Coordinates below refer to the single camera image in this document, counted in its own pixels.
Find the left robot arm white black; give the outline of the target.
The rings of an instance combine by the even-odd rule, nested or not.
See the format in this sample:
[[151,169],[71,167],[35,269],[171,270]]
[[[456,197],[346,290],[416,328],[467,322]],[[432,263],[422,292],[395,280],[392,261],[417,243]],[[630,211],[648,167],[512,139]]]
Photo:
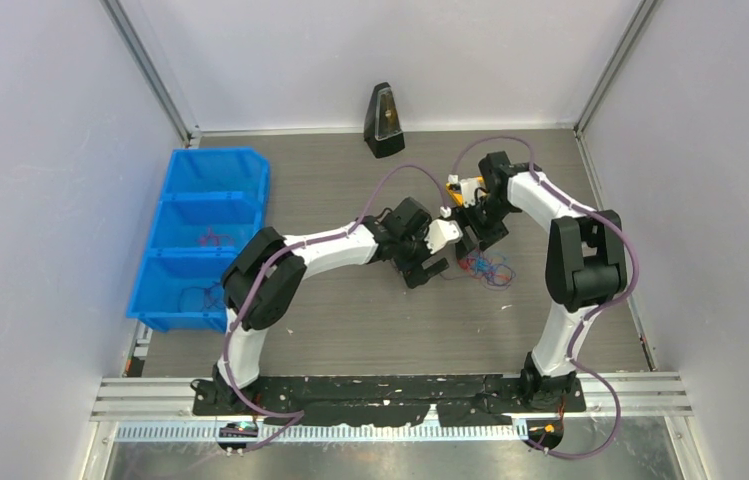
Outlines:
[[255,405],[253,383],[260,376],[267,332],[287,313],[305,280],[343,267],[386,262],[414,289],[448,269],[439,254],[459,237],[455,223],[433,217],[412,197],[394,209],[363,213],[345,226],[316,234],[261,229],[220,278],[225,340],[208,400],[234,414]]

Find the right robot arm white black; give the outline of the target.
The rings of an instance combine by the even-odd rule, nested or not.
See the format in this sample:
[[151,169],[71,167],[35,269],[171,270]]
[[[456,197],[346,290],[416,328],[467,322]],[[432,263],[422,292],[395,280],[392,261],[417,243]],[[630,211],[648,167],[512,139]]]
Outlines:
[[464,262],[503,239],[510,213],[529,215],[548,234],[545,285],[551,309],[535,348],[520,371],[517,397],[546,410],[570,393],[574,359],[592,320],[628,284],[621,220],[559,190],[534,163],[513,164],[504,152],[486,155],[479,176],[450,174],[447,192],[463,238],[455,247]]

